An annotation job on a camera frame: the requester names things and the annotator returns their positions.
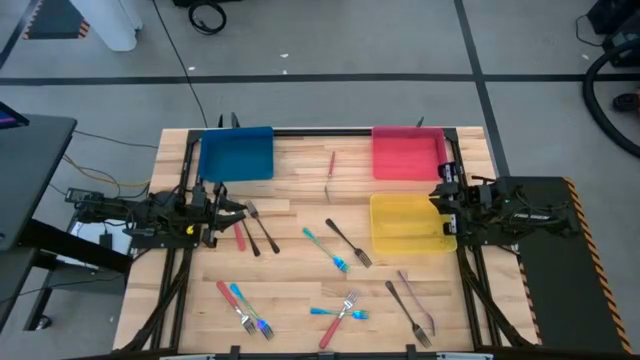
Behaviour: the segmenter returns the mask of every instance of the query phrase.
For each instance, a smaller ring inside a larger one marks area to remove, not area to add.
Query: wooden tabletop
[[[481,127],[457,128],[466,175],[494,177],[493,165]],[[188,130],[164,130],[151,181],[151,191],[172,189],[180,179]],[[331,153],[336,152],[330,183],[332,203],[324,195]],[[199,149],[194,152],[194,161]],[[216,249],[200,246],[194,253],[189,276],[181,353],[228,353],[232,345],[241,352],[317,352],[318,343],[333,316],[310,315],[310,307],[340,309],[344,297],[356,289],[355,308],[368,310],[369,320],[346,318],[327,350],[336,352],[406,351],[417,344],[411,325],[384,286],[394,281],[414,320],[431,334],[427,319],[397,271],[406,271],[423,307],[433,316],[436,336],[429,351],[472,349],[461,278],[455,254],[383,255],[374,252],[370,239],[369,198],[374,193],[428,194],[436,183],[374,180],[371,138],[279,137],[275,140],[275,177],[269,181],[227,183],[234,200],[251,199],[265,228],[281,248],[274,254],[257,222],[247,219],[262,256],[240,252],[233,228],[220,234]],[[195,166],[192,166],[193,184]],[[331,217],[343,233],[362,248],[374,265],[365,268],[351,248],[324,224]],[[352,266],[348,274],[302,234],[308,227],[331,251]],[[516,258],[501,249],[483,250],[493,297],[511,323],[529,341],[536,335]],[[158,298],[166,250],[153,250],[134,263],[124,297],[114,348],[131,340],[153,310]],[[215,282],[235,282],[255,310],[273,328],[267,341],[250,336],[237,314],[224,300]],[[479,311],[483,339],[488,343],[484,312]],[[163,344],[168,344],[173,316],[165,320]],[[417,344],[418,351],[426,351]]]

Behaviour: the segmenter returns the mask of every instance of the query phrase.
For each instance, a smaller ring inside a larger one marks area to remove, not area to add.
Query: black mat
[[[24,39],[83,39],[89,24],[69,0],[40,0],[31,22],[27,25]]]

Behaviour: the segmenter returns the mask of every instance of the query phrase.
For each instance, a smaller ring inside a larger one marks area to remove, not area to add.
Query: pink utensil handle
[[[244,244],[244,236],[242,236],[242,230],[240,230],[240,225],[238,223],[233,224],[233,231],[236,233],[236,241],[238,242],[238,249],[240,251],[244,251],[246,248]]]
[[[231,304],[231,306],[233,307],[238,306],[238,302],[233,297],[233,295],[231,295],[231,291],[227,289],[227,285],[224,284],[224,281],[217,281],[216,286],[218,287],[218,290],[220,290],[220,292],[222,293],[222,296],[224,296],[224,298],[227,299],[227,301],[229,302],[229,304]]]
[[[333,176],[333,165],[336,163],[336,152],[331,153],[331,162],[329,163],[329,177]]]
[[[333,324],[331,324],[329,330],[327,330],[327,332],[322,337],[322,340],[320,340],[320,349],[324,349],[327,347],[327,345],[329,345],[329,341],[331,340],[333,333],[338,329],[338,325],[340,325],[341,320],[341,317],[337,317],[335,320],[333,320]]]

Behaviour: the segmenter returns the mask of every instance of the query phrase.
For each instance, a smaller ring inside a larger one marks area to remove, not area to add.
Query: blue bin
[[[205,131],[198,173],[209,182],[272,179],[273,128]]]

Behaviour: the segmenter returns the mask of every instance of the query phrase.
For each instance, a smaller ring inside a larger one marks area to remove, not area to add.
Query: concrete floor
[[[66,78],[176,77],[182,70],[147,0],[131,0],[145,24],[129,53],[106,49],[94,32],[84,40],[19,40],[4,67],[6,79],[34,78],[41,86],[0,86],[0,99],[18,111],[78,119],[78,129],[124,141],[153,144],[162,128],[202,127],[185,84],[46,85]],[[193,76],[214,76],[196,84],[213,124],[235,111],[244,126],[370,126],[485,123],[476,84],[469,81],[335,81],[257,83],[250,77],[222,83],[221,75],[286,74],[463,74],[471,75],[456,11],[458,0],[245,0],[224,4],[229,23],[219,36],[190,27],[186,11],[158,0],[167,27]],[[484,74],[581,74],[602,51],[578,42],[574,20],[593,0],[462,0]],[[18,22],[24,1],[2,0],[0,24]],[[597,39],[588,23],[583,36]],[[13,31],[0,26],[0,41]],[[603,72],[617,72],[606,66]],[[633,348],[640,349],[640,194],[638,160],[610,142],[583,105],[572,82],[486,84],[508,168],[512,175],[570,176],[577,184],[594,240]],[[598,83],[603,103],[636,84]],[[636,116],[611,115],[640,142]],[[497,144],[496,134],[492,141]],[[75,136],[68,154],[78,163],[107,171],[120,181],[140,181],[152,171],[154,151],[129,149]],[[53,184],[109,193],[108,186],[62,164]],[[73,209],[47,191],[36,217],[66,227]],[[34,273],[28,286],[37,287]],[[0,336],[7,358],[57,359],[111,349],[121,297],[54,291],[47,313],[59,320],[43,333],[20,331],[20,311]],[[24,297],[18,309],[29,308]],[[78,334],[91,336],[78,337]],[[22,341],[32,341],[24,346]]]

